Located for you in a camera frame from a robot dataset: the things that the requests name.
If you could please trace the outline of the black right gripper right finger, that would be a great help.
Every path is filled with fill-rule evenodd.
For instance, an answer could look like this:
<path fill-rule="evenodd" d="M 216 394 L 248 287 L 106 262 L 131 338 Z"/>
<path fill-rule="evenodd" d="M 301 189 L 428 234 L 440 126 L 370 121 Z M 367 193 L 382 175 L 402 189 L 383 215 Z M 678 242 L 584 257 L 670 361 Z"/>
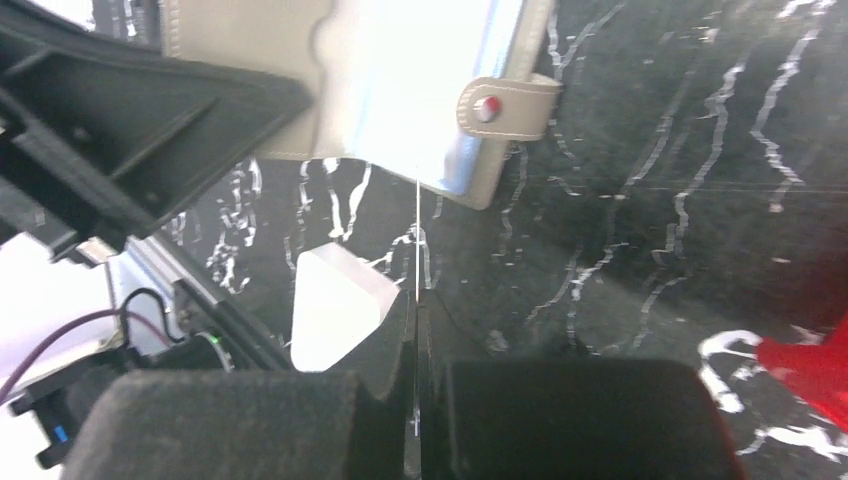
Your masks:
<path fill-rule="evenodd" d="M 434 292 L 417 304 L 426 479 L 742 479 L 697 372 L 577 348 L 493 357 Z"/>

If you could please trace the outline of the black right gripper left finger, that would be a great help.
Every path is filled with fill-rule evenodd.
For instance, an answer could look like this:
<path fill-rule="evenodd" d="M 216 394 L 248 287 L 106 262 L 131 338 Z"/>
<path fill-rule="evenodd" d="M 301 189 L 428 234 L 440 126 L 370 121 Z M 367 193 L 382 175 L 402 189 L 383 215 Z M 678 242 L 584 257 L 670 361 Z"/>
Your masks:
<path fill-rule="evenodd" d="M 95 403 L 65 479 L 400 479 L 411 410 L 407 292 L 338 364 L 142 370 Z"/>

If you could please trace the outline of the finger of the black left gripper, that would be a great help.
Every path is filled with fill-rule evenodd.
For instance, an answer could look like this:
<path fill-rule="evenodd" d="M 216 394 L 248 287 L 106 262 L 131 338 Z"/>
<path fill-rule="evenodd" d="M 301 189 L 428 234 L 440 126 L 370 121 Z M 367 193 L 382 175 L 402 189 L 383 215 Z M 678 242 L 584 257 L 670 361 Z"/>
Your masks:
<path fill-rule="evenodd" d="M 169 58 L 28 1 L 1 5 L 1 238 L 54 259 L 156 233 L 313 98 L 299 81 Z"/>

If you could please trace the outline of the red plastic tray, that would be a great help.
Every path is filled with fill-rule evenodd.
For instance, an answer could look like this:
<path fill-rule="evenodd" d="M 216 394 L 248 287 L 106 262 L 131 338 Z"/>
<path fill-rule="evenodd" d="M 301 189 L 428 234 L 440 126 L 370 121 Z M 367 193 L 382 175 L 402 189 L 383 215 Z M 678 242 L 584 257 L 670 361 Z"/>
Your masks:
<path fill-rule="evenodd" d="M 847 432 L 847 315 L 821 344 L 765 338 L 755 353 L 771 376 Z"/>

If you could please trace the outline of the dark glossy credit card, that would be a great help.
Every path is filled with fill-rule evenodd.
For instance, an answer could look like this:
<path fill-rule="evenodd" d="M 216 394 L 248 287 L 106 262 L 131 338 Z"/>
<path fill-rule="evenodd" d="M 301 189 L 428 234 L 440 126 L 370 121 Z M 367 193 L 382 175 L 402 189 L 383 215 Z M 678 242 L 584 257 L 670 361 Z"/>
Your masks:
<path fill-rule="evenodd" d="M 421 412 L 420 412 L 420 373 L 419 373 L 419 302 L 421 290 L 421 182 L 420 178 L 415 179 L 415 222 L 414 222 L 414 305 L 413 305 L 413 326 L 414 326 L 414 370 L 413 370 L 413 429 L 416 438 L 421 434 Z"/>

